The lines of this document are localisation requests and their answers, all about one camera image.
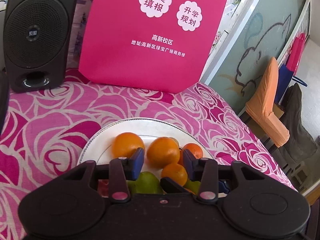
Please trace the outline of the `pink rose tablecloth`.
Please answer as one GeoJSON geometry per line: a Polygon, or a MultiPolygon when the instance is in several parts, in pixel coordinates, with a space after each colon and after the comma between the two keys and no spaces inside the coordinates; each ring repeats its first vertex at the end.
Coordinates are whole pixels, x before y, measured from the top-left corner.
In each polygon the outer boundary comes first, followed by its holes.
{"type": "Polygon", "coordinates": [[[1,133],[1,239],[24,237],[17,208],[27,193],[73,168],[99,129],[137,117],[180,127],[220,164],[242,161],[291,186],[260,140],[207,85],[170,94],[98,85],[69,69],[56,89],[10,94],[1,133]]]}

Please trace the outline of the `red pink plum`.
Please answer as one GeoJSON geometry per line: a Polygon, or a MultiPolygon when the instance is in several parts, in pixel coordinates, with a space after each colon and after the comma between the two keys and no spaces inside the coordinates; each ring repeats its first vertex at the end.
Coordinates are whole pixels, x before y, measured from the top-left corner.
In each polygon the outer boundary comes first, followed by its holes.
{"type": "Polygon", "coordinates": [[[104,198],[108,198],[108,185],[109,180],[99,180],[98,193],[104,198]]]}

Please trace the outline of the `painted glass door panel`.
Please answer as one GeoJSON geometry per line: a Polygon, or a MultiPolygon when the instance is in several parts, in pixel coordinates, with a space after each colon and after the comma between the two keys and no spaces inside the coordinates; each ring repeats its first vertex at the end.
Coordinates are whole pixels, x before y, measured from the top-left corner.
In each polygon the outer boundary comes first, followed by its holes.
{"type": "Polygon", "coordinates": [[[271,57],[278,58],[307,0],[231,0],[238,4],[223,17],[201,82],[240,113],[255,93],[271,57]]]}

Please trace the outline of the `large orange pile top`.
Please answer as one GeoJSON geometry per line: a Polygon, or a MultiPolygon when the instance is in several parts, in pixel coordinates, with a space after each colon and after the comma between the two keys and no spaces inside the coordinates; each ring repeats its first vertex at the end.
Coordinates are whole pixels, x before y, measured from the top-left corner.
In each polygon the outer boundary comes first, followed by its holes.
{"type": "Polygon", "coordinates": [[[152,168],[162,169],[180,159],[178,144],[169,137],[160,137],[154,140],[147,149],[146,157],[152,168]]]}

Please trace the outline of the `white round plate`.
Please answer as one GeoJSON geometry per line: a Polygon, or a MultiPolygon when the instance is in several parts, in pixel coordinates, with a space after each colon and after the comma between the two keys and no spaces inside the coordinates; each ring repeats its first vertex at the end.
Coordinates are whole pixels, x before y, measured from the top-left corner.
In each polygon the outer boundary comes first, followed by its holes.
{"type": "Polygon", "coordinates": [[[208,150],[194,136],[175,125],[152,118],[129,118],[116,121],[97,131],[84,146],[78,164],[88,160],[95,161],[97,165],[108,164],[113,159],[112,142],[116,136],[125,132],[138,135],[143,140],[145,148],[149,148],[157,138],[169,137],[176,139],[181,147],[195,143],[202,149],[204,158],[212,158],[208,150]]]}

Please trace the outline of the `black speaker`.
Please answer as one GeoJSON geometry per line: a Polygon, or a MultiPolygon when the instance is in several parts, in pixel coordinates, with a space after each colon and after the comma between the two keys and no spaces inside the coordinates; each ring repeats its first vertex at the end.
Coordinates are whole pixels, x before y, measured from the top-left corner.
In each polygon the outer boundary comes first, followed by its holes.
{"type": "Polygon", "coordinates": [[[61,85],[77,0],[8,0],[5,70],[16,93],[61,85]]]}

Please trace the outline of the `pink blue hanging bag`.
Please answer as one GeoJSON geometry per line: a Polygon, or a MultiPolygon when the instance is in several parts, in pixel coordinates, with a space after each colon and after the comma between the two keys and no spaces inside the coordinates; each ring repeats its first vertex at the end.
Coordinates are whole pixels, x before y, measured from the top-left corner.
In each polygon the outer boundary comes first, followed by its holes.
{"type": "Polygon", "coordinates": [[[276,104],[280,102],[291,80],[303,85],[304,87],[308,86],[307,83],[296,77],[296,72],[304,50],[305,40],[306,35],[304,33],[301,33],[295,38],[287,62],[283,63],[279,68],[278,85],[274,99],[276,104]]]}

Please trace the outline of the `pink tote bag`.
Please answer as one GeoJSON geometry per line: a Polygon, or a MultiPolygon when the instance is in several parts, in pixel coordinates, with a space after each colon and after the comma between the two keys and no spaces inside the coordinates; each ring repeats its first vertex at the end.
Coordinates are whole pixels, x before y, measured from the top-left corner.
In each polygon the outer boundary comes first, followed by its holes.
{"type": "Polygon", "coordinates": [[[200,80],[227,0],[93,0],[79,71],[95,83],[179,93],[200,80]]]}

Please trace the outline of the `large orange pile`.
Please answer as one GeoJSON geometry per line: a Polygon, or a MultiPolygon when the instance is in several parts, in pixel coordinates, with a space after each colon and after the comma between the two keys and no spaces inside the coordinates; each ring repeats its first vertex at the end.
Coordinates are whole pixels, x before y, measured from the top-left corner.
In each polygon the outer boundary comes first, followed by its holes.
{"type": "Polygon", "coordinates": [[[180,165],[183,165],[183,151],[184,150],[189,150],[194,155],[194,157],[196,159],[200,159],[203,157],[203,150],[202,150],[202,148],[200,148],[200,146],[198,144],[188,143],[180,149],[180,159],[178,161],[178,164],[180,164],[180,165]]]}
{"type": "Polygon", "coordinates": [[[152,168],[162,169],[180,159],[178,144],[169,137],[160,137],[154,140],[147,149],[146,157],[152,168]]]}

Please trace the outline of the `orange on plate back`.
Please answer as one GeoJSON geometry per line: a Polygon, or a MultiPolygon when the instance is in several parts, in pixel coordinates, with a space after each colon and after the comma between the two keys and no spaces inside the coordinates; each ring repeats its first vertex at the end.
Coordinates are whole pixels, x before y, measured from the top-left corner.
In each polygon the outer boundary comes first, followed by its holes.
{"type": "Polygon", "coordinates": [[[143,140],[135,133],[125,132],[115,137],[111,145],[113,158],[131,158],[138,148],[145,149],[143,140]]]}

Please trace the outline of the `orange covered chair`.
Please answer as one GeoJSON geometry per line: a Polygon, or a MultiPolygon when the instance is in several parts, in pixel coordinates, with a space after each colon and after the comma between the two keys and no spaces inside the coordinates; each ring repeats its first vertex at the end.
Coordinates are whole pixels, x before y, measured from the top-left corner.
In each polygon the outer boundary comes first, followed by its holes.
{"type": "Polygon", "coordinates": [[[277,148],[285,145],[290,138],[289,130],[273,111],[278,85],[278,63],[270,58],[259,86],[246,102],[246,113],[263,129],[277,148]]]}

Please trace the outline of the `dark covered chair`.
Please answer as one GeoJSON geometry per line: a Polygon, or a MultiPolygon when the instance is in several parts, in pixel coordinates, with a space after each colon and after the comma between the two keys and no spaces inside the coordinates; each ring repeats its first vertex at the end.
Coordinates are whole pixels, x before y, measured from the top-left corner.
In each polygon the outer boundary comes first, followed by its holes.
{"type": "Polygon", "coordinates": [[[289,130],[290,137],[279,150],[298,164],[312,157],[318,150],[313,137],[302,125],[302,91],[299,84],[295,83],[286,90],[281,106],[284,114],[280,121],[289,130]]]}

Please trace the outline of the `green fruit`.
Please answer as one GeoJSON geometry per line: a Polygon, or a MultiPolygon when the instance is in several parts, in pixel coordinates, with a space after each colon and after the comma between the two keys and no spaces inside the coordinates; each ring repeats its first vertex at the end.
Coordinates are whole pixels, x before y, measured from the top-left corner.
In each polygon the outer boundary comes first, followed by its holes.
{"type": "Polygon", "coordinates": [[[187,191],[192,192],[195,195],[198,195],[200,189],[200,181],[191,181],[187,180],[186,184],[183,186],[187,191]]]}
{"type": "Polygon", "coordinates": [[[163,194],[160,180],[151,172],[141,172],[135,181],[128,180],[127,185],[131,196],[135,194],[163,194]]]}

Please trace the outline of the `green fruit on plate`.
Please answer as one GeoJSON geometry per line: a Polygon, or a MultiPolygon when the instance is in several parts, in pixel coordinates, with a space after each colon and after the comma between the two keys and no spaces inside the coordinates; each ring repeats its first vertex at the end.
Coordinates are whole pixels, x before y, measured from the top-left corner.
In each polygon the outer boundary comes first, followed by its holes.
{"type": "Polygon", "coordinates": [[[187,180],[186,184],[183,186],[187,191],[192,192],[195,195],[198,195],[200,189],[200,181],[191,181],[187,180]]]}

